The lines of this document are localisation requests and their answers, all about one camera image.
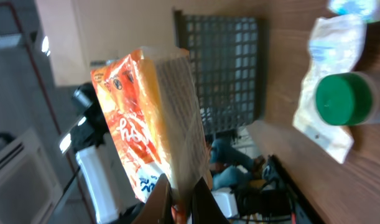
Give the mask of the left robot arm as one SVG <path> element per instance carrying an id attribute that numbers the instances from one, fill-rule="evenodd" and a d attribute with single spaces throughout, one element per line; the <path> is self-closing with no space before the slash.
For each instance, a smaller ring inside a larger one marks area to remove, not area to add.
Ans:
<path id="1" fill-rule="evenodd" d="M 85 179 L 97 223 L 132 223 L 142 205 L 123 209 L 118 186 L 101 151 L 109 132 L 91 83 L 80 85 L 72 95 L 78 117 L 58 142 L 62 154 L 72 151 Z"/>

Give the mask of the green lid jar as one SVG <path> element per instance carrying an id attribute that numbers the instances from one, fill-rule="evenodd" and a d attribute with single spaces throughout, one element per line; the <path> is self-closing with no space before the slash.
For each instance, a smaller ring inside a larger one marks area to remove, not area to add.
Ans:
<path id="1" fill-rule="evenodd" d="M 322 78 L 315 90 L 319 117 L 333 126 L 380 123 L 380 73 L 348 72 Z"/>

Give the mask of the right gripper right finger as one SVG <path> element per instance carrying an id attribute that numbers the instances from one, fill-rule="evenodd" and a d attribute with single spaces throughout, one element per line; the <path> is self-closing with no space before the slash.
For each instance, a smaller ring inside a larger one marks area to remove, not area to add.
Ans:
<path id="1" fill-rule="evenodd" d="M 193 189 L 191 215 L 192 224 L 229 224 L 203 178 Z"/>

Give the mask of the orange white small box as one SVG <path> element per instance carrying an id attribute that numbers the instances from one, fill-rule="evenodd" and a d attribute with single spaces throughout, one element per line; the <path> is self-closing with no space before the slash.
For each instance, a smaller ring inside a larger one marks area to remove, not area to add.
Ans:
<path id="1" fill-rule="evenodd" d="M 141 47 L 91 71 L 103 116 L 135 196 L 160 175 L 185 200 L 206 175 L 208 151 L 189 52 Z"/>

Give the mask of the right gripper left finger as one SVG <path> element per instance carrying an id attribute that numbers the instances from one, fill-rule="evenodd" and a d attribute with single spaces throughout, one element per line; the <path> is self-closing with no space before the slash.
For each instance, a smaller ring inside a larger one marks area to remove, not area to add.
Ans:
<path id="1" fill-rule="evenodd" d="M 139 214 L 140 224 L 173 224 L 172 196 L 169 181 L 162 174 Z"/>

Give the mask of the teal white tissue pack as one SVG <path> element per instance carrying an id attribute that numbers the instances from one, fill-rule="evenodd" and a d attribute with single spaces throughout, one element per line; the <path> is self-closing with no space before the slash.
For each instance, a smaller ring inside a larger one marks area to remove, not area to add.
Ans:
<path id="1" fill-rule="evenodd" d="M 338 15 L 357 15 L 368 23 L 380 21 L 380 0 L 329 0 L 328 9 Z"/>

